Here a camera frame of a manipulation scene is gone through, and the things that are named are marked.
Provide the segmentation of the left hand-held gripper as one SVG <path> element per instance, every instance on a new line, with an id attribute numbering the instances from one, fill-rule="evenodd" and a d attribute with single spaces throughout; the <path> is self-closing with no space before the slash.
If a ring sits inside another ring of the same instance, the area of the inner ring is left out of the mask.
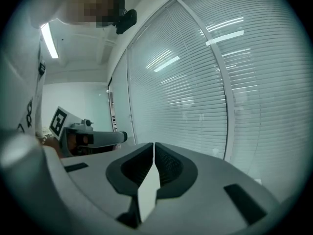
<path id="1" fill-rule="evenodd" d="M 81 119 L 59 106 L 52 118 L 49 129 L 58 140 L 63 155 L 72 157 L 67 147 L 67 132 L 77 130 L 93 131 L 92 125 L 93 122 L 89 119 Z M 118 148 L 117 144 L 124 143 L 127 139 L 126 132 L 94 132 L 94 154 L 114 151 Z"/>

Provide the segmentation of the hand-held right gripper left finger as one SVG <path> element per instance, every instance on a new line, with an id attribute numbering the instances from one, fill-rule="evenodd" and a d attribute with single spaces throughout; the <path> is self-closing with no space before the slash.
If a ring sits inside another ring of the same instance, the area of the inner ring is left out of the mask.
<path id="1" fill-rule="evenodd" d="M 153 165 L 153 143 L 60 159 L 45 147 L 48 171 L 62 201 L 83 221 L 139 230 L 139 189 Z"/>

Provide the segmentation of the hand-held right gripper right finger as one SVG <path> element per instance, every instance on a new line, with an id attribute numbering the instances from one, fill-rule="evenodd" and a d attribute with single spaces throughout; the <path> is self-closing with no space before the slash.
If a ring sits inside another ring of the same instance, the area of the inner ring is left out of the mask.
<path id="1" fill-rule="evenodd" d="M 141 225 L 147 235 L 230 235 L 279 207 L 264 186 L 222 159 L 159 142 L 155 152 L 161 187 Z"/>

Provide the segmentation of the person's left forearm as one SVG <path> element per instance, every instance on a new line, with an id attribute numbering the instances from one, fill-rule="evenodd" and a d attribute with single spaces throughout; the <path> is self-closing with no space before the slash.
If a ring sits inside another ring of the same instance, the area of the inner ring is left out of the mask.
<path id="1" fill-rule="evenodd" d="M 64 158 L 64 155 L 61 151 L 59 141 L 51 134 L 40 135 L 39 132 L 36 132 L 36 138 L 43 146 L 51 147 L 58 155 L 59 158 Z"/>

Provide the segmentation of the person's left hand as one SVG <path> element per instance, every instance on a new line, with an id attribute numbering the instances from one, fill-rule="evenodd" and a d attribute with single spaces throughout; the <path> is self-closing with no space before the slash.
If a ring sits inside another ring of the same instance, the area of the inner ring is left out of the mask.
<path id="1" fill-rule="evenodd" d="M 82 156 L 88 154 L 88 149 L 85 147 L 88 145 L 88 136 L 78 135 L 75 133 L 69 133 L 67 136 L 67 147 L 73 156 Z"/>

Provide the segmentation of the white venetian blind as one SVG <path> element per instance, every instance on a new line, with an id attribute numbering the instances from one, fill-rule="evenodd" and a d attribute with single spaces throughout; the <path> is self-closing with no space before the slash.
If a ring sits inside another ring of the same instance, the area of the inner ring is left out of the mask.
<path id="1" fill-rule="evenodd" d="M 128 139 L 122 146 L 135 145 L 132 115 L 129 100 L 127 56 L 123 53 L 112 75 L 113 105 L 117 130 L 126 132 Z"/>
<path id="2" fill-rule="evenodd" d="M 181 1 L 222 67 L 225 160 L 286 200 L 301 187 L 313 144 L 310 43 L 283 0 Z"/>
<path id="3" fill-rule="evenodd" d="M 162 142 L 224 157 L 224 86 L 205 42 L 191 15 L 170 0 L 129 44 L 129 93 L 138 143 Z"/>

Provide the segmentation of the white table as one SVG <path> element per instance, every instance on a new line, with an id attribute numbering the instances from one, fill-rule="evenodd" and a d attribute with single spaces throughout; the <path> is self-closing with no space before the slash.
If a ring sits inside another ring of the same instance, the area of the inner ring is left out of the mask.
<path id="1" fill-rule="evenodd" d="M 138 206 L 141 223 L 148 218 L 156 206 L 157 191 L 160 189 L 158 169 L 153 162 L 148 174 L 138 189 Z"/>

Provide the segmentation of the person's white printed t-shirt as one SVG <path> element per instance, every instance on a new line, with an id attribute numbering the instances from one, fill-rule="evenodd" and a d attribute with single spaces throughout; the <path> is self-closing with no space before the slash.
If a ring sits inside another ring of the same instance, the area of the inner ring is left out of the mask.
<path id="1" fill-rule="evenodd" d="M 43 135 L 46 44 L 41 27 L 56 18 L 60 5 L 60 0 L 21 2 L 0 36 L 0 130 Z"/>

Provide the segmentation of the ceiling strip light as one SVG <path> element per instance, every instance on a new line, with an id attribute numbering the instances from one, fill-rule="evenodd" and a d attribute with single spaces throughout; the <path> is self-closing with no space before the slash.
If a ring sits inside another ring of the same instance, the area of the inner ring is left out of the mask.
<path id="1" fill-rule="evenodd" d="M 42 25 L 41 33 L 42 33 L 43 39 L 45 41 L 46 47 L 47 47 L 47 49 L 49 51 L 49 54 L 50 54 L 51 58 L 52 59 L 59 58 L 56 46 L 55 46 L 53 38 L 52 38 L 52 34 L 51 34 L 49 23 L 46 23 L 46 24 Z"/>

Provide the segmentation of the clear glass panel white frame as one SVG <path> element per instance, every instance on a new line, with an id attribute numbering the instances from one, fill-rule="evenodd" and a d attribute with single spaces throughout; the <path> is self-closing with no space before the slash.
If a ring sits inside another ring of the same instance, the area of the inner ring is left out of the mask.
<path id="1" fill-rule="evenodd" d="M 110 79 L 109 84 L 108 84 L 108 94 L 109 94 L 109 104 L 110 104 L 112 128 L 113 128 L 114 132 L 117 132 L 116 116 L 115 116 L 115 109 L 114 109 L 114 102 L 113 102 L 112 78 Z"/>

